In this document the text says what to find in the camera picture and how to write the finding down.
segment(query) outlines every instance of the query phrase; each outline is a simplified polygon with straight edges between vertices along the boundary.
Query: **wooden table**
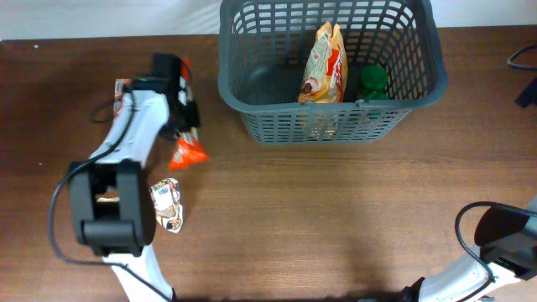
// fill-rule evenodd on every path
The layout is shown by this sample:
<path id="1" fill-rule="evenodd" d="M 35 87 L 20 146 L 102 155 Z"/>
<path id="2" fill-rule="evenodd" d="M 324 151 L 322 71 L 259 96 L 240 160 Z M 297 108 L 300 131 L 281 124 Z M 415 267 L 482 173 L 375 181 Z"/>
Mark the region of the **wooden table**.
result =
<path id="1" fill-rule="evenodd" d="M 86 159 L 109 125 L 89 112 L 116 78 L 147 73 L 153 52 L 190 57 L 211 161 L 170 173 L 159 140 L 149 183 L 180 182 L 185 224 L 158 228 L 155 251 L 181 297 L 321 298 L 397 291 L 463 254 L 456 213 L 478 200 L 526 206 L 537 195 L 537 109 L 514 98 L 536 76 L 509 69 L 509 54 L 537 27 L 441 29 L 449 88 L 370 144 L 264 147 L 219 97 L 215 36 L 3 41 L 0 49 L 0 299 L 125 301 L 108 268 L 63 264 L 46 217 L 56 183 Z M 462 224 L 472 239 L 475 210 Z M 56 234 L 70 255 L 66 194 Z M 534 299 L 536 280 L 498 290 Z"/>

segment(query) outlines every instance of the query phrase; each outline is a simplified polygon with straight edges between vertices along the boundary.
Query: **black cable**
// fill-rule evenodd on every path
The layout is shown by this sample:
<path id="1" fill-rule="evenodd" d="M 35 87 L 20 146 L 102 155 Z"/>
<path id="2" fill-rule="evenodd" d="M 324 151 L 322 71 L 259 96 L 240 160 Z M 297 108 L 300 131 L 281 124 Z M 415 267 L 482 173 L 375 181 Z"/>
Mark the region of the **black cable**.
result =
<path id="1" fill-rule="evenodd" d="M 516 63 L 513 62 L 519 55 L 523 54 L 524 52 L 526 52 L 528 50 L 536 49 L 536 48 L 537 48 L 537 43 L 532 44 L 530 46 L 526 46 L 526 47 L 524 47 L 522 49 L 519 49 L 519 51 L 515 52 L 513 55 L 511 55 L 509 57 L 509 59 L 507 59 L 507 65 L 509 67 L 514 68 L 514 69 L 527 70 L 527 71 L 537 71 L 537 66 L 520 65 L 520 64 L 516 64 Z"/>
<path id="2" fill-rule="evenodd" d="M 112 153 L 114 151 L 114 149 L 123 141 L 123 138 L 127 134 L 127 131 L 130 128 L 131 123 L 133 122 L 135 112 L 137 111 L 136 101 L 134 100 L 134 94 L 133 94 L 132 91 L 129 90 L 129 91 L 127 91 L 127 93 L 129 93 L 131 95 L 132 99 L 133 99 L 133 104 L 132 104 L 131 110 L 130 110 L 131 114 L 128 117 L 127 125 L 125 125 L 125 128 L 123 129 L 123 132 L 121 133 L 121 135 L 119 136 L 117 141 L 112 146 L 110 146 L 110 148 L 107 151 L 104 151 L 103 153 L 98 154 L 97 156 L 92 157 L 91 159 L 88 159 L 87 161 L 83 162 L 82 164 L 80 164 L 79 166 L 77 166 L 76 168 L 71 170 L 60 181 L 58 186 L 56 186 L 54 194 L 52 195 L 52 200 L 50 201 L 49 217 L 48 217 L 48 221 L 47 221 L 48 222 L 47 227 L 48 227 L 50 245 L 52 245 L 52 248 L 53 248 L 56 256 L 60 260 L 66 262 L 66 263 L 79 264 L 79 265 L 88 265 L 88 266 L 108 266 L 108 267 L 115 266 L 115 267 L 119 267 L 119 268 L 123 269 L 125 272 L 129 273 L 131 276 L 133 276 L 136 280 L 138 280 L 139 282 L 141 282 L 142 284 L 144 284 L 148 288 L 152 289 L 156 294 L 158 294 L 160 297 L 162 297 L 162 299 L 164 299 L 166 301 L 169 301 L 169 302 L 172 302 L 172 299 L 168 298 L 164 293 L 162 293 L 160 290 L 155 288 L 151 283 L 147 282 L 146 280 L 144 280 L 140 276 L 138 276 L 135 272 L 133 272 L 133 270 L 131 270 L 128 267 L 127 264 L 124 264 L 124 263 L 104 263 L 104 262 L 86 261 L 86 260 L 78 260 L 78 259 L 74 259 L 74 258 L 69 258 L 61 251 L 60 247 L 58 246 L 58 243 L 55 240 L 55 235 L 54 235 L 54 214 L 55 214 L 55 208 L 56 208 L 56 201 L 58 200 L 58 196 L 60 195 L 61 190 L 69 182 L 69 180 L 71 178 L 73 178 L 73 176 L 75 176 L 76 174 L 80 173 L 82 170 L 86 169 L 90 164 L 93 164 L 97 160 L 102 159 L 105 156 L 107 156 L 110 153 Z"/>
<path id="3" fill-rule="evenodd" d="M 106 101 L 103 102 L 101 105 L 97 106 L 93 111 L 91 112 L 91 122 L 94 123 L 105 123 L 105 122 L 111 122 L 114 119 L 114 114 L 111 113 L 106 119 L 98 120 L 96 119 L 96 116 L 101 112 L 102 109 L 105 109 L 112 105 L 116 100 Z"/>
<path id="4" fill-rule="evenodd" d="M 491 201 L 479 201 L 479 202 L 474 202 L 474 203 L 471 203 L 470 205 L 468 206 L 465 206 L 463 207 L 459 213 L 456 215 L 456 218 L 455 218 L 455 234 L 456 234 L 456 239 L 459 241 L 459 243 L 461 244 L 462 248 L 470 255 L 470 257 L 472 257 L 474 260 L 476 260 L 479 264 L 481 264 L 481 266 L 483 266 L 483 268 L 485 268 L 485 270 L 487 271 L 487 274 L 488 274 L 488 279 L 487 281 L 481 286 L 479 287 L 479 289 L 476 289 L 474 290 L 473 292 L 471 292 L 468 296 L 458 300 L 457 302 L 463 302 L 463 301 L 467 301 L 469 299 L 471 299 L 472 297 L 474 297 L 476 294 L 480 293 L 481 291 L 483 291 L 486 287 L 488 287 L 488 285 L 490 285 L 491 283 L 493 282 L 496 282 L 496 279 L 494 277 L 494 272 L 488 267 L 488 265 L 482 261 L 479 256 L 477 256 L 467 245 L 466 243 L 464 242 L 464 239 L 462 239 L 462 234 L 461 234 L 461 219 L 462 217 L 464 216 L 464 214 L 473 209 L 473 208 L 476 208 L 476 207 L 481 207 L 481 206 L 487 206 L 487 207 L 490 207 L 490 208 L 496 208 L 496 209 L 502 209 L 502 210 L 506 210 L 506 211 L 510 211 L 510 212 L 513 212 L 513 213 L 516 213 L 516 214 L 520 214 L 520 215 L 525 215 L 525 216 L 532 216 L 532 217 L 535 217 L 537 218 L 537 212 L 534 212 L 534 211 L 529 211 L 529 210 L 525 210 L 525 209 L 520 209 L 516 206 L 508 206 L 508 205 L 504 205 L 504 204 L 500 204 L 500 203 L 497 203 L 497 202 L 491 202 Z"/>

